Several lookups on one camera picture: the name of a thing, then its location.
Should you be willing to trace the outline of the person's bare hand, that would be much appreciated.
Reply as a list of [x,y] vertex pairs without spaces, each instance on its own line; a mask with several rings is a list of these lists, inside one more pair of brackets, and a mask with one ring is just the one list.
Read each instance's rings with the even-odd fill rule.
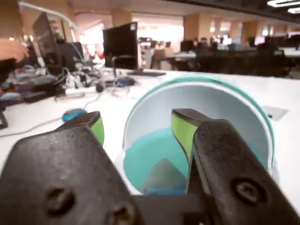
[[29,50],[27,47],[15,40],[0,39],[0,61],[14,60],[21,62],[25,57],[28,57]]

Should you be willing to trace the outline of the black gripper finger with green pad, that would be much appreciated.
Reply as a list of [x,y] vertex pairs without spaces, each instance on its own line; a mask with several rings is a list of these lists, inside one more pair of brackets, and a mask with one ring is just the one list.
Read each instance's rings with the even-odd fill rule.
[[0,176],[3,225],[143,225],[92,126],[99,112],[19,140]]
[[186,192],[199,194],[205,225],[297,225],[300,218],[235,127],[189,108],[171,114],[189,161]]

